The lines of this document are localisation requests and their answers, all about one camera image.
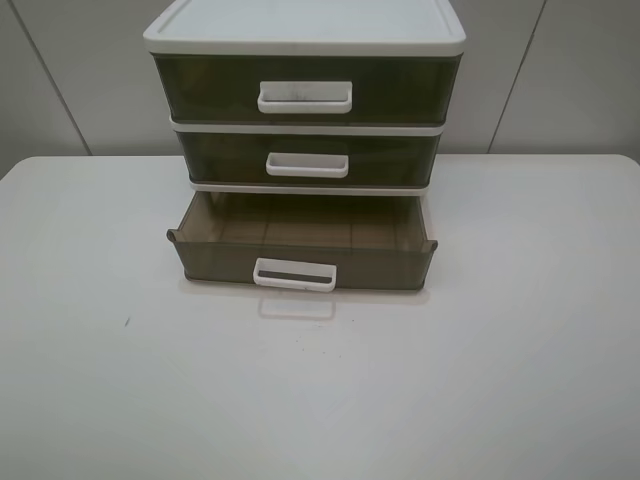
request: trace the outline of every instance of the storage organizer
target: storage organizer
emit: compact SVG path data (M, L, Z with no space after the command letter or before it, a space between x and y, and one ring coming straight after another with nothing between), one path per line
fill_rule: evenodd
M415 290L465 34L448 0L178 0L144 34L198 192L193 280Z

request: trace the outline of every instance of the drawer handle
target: drawer handle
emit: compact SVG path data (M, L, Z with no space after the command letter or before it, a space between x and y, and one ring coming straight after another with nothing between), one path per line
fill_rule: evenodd
M347 155L270 153L267 173L274 177L344 178L349 173Z
M349 113L351 82L260 82L262 113Z
M264 276L266 272L292 277L320 277L328 282L300 280L293 278L277 278ZM335 265L320 263L292 262L289 260L274 260L272 258L258 258L253 269L253 281L263 287L291 288L294 290L312 290L314 292L331 292L336 288L338 268Z

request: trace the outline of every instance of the table surface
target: table surface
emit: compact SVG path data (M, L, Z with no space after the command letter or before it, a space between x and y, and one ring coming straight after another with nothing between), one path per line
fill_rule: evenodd
M0 477L640 478L640 169L438 157L424 291L189 283L181 157L0 182Z

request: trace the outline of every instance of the closed drawer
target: closed drawer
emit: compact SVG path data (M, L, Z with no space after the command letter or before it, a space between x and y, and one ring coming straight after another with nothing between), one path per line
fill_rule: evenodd
M175 123L173 127L196 188L219 191L238 186L424 189L442 132L441 128L220 128Z
M460 57L154 55L179 122L440 125Z
M447 0L177 0L144 38L178 122L435 126L466 37Z
M412 197L197 192L167 236L191 280L324 292L418 290L437 247Z

